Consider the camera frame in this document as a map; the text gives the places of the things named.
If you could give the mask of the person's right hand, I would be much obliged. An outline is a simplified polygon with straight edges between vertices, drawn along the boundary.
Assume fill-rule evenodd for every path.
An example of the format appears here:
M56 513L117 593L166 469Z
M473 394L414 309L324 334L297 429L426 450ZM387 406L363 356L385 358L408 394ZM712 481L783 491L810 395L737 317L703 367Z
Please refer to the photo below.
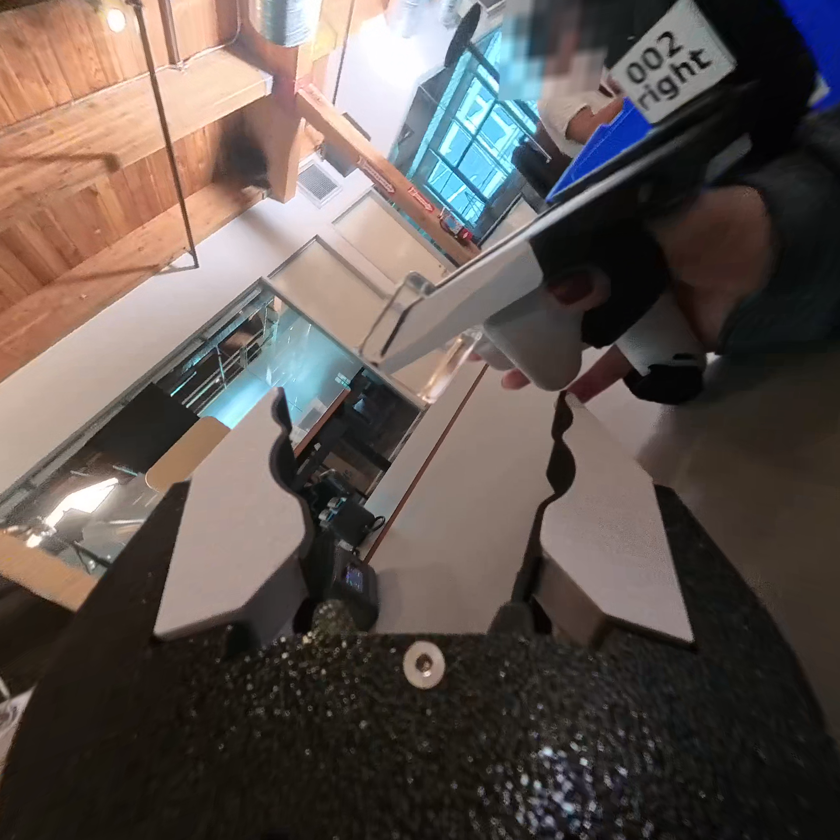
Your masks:
M773 231L761 195L745 185L710 190L647 229L664 253L673 295L690 330L705 351L717 353L729 314L767 284L773 267ZM563 305L583 301L584 310L606 299L606 280L594 269L567 273L549 288ZM612 346L567 392L587 403L631 368Z

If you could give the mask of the black monitor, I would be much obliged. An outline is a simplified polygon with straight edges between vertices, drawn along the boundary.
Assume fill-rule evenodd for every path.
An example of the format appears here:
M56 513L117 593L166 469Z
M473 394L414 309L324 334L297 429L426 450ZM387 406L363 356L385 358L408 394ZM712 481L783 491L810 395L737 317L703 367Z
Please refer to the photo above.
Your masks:
M150 469L199 420L155 384L149 384L89 440L114 465Z

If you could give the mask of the paned window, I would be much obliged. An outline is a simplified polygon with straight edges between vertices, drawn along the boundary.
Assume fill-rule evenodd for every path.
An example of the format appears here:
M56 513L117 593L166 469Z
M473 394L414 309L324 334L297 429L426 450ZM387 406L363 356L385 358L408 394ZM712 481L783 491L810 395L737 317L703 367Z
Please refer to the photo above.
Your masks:
M417 88L390 162L481 240L522 193L515 150L537 129L536 105L498 98L501 30Z

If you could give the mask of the wood-edged desk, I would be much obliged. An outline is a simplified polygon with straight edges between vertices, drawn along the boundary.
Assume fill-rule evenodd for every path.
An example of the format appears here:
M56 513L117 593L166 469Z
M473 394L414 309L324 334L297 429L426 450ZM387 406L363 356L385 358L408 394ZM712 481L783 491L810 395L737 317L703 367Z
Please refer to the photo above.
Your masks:
M331 480L367 501L422 415L388 384L357 375L295 446L294 489Z

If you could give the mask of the glass office window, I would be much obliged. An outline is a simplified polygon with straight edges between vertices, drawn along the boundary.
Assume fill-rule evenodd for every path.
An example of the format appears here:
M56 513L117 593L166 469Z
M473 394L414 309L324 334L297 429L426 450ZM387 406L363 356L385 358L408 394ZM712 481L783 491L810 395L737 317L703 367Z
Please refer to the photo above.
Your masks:
M104 573L163 492L146 481L152 467L142 473L114 465L89 440L149 384L192 410L198 422L209 417L229 429L271 389L282 388L297 445L357 375L383 382L263 284L228 314L95 418L45 467L6 490L2 532L91 576Z

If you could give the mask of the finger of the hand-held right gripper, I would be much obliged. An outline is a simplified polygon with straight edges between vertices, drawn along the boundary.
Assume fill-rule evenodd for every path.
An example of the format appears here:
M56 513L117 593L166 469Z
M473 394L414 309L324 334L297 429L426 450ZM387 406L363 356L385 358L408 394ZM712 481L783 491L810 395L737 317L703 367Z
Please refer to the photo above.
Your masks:
M549 210L487 248L424 292L408 276L360 347L370 366L393 373L469 329L514 369L548 392L568 387L581 369L583 309L563 304L550 280L575 234L571 210Z

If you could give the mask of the black ceiling pipe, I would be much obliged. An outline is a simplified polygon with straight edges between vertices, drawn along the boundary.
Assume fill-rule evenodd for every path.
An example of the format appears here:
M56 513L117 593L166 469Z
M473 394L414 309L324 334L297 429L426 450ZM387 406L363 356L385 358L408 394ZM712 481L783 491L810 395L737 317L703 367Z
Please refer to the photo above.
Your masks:
M144 6L141 1L128 1L127 5L133 12L133 16L139 32L145 67L150 81L150 88L152 91L152 97L154 100L157 119L160 124L161 136L164 142L166 159L170 167L171 179L175 190L176 205L178 206L181 215L182 225L184 228L185 240L187 245L186 253L190 256L190 259L192 261L192 264L189 266L163 269L163 272L166 273L179 270L198 270L200 268L200 262L197 255L196 241L193 236L191 220L186 206L186 197L183 192L179 166L175 158L175 148L170 132L170 126L165 112L165 105L163 102L161 86L156 75L151 40L145 21Z

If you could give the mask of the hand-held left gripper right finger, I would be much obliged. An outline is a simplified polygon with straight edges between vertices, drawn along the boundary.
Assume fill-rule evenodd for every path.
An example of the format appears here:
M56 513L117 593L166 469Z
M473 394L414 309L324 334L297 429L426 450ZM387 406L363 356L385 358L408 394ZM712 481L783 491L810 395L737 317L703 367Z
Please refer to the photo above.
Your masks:
M546 469L511 600L549 631L598 648L611 631L692 648L690 623L655 485L576 397L560 394Z

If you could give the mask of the large blue plastic bin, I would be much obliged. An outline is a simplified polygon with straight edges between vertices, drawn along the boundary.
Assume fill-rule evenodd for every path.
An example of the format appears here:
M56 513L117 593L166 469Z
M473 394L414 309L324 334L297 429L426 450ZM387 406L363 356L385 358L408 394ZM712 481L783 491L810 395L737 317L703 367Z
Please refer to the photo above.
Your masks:
M838 104L838 2L673 2L608 74L623 94L547 195L575 190L707 124L721 151L745 140L766 161L805 117Z

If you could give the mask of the white door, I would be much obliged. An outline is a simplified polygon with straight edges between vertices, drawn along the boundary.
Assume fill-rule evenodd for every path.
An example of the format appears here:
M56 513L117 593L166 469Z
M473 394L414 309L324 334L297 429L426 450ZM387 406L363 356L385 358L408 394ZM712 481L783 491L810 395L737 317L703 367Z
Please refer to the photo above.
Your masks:
M379 312L399 285L351 245L337 245L320 235L311 237L265 281L292 307L316 310Z
M455 262L444 251L373 188L349 203L332 225L374 267L393 279L410 270L437 279L455 269Z

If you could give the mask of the clear glass cup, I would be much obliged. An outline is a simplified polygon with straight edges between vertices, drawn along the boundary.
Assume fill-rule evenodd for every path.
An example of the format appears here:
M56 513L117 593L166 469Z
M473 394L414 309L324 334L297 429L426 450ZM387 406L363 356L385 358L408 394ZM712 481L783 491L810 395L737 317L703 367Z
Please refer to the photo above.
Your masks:
M473 350L477 333L439 334L418 319L436 285L410 271L396 287L360 342L358 355L377 376L400 390L417 406L436 402Z

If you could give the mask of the vent grille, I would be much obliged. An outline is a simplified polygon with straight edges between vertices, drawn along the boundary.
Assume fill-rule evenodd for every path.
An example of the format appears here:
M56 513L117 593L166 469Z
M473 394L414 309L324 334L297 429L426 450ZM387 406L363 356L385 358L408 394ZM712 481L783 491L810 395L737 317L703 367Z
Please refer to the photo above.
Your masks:
M315 207L321 208L338 196L344 185L344 176L330 163L314 154L304 160L297 176L297 189Z

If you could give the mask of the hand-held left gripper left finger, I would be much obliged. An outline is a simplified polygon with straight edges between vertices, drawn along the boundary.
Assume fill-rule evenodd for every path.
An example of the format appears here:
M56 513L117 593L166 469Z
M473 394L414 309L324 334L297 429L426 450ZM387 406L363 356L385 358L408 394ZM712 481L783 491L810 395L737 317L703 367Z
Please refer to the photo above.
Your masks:
M315 528L292 491L296 459L273 388L192 474L154 636L244 626L258 646L292 629L308 597L301 560Z

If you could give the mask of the silver air duct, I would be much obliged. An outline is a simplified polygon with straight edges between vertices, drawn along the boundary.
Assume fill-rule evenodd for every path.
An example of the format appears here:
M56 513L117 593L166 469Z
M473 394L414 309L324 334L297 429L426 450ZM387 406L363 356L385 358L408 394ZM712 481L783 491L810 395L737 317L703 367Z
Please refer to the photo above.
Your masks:
M330 50L337 43L337 30L326 13L324 1L252 1L248 18L255 31L269 43L284 48L304 45Z

